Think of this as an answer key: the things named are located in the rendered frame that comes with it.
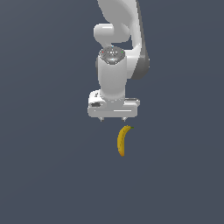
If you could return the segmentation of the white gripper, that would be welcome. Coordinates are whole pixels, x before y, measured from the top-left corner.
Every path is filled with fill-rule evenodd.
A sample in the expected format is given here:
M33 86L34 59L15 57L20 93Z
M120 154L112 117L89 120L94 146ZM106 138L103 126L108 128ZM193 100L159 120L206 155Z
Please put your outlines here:
M126 118L136 117L140 100L137 98L120 98L115 101L105 100L100 90L92 91L88 97L87 113L90 117L97 117L101 122L108 117Z

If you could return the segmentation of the yellow banana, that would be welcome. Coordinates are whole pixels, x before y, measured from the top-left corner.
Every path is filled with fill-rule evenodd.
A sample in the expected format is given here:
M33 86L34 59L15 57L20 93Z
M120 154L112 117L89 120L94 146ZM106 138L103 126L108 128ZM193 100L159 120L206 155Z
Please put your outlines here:
M124 126L118 134L117 137L117 149L119 154L123 157L124 156L124 138L126 137L126 134L132 129L131 126L126 125Z

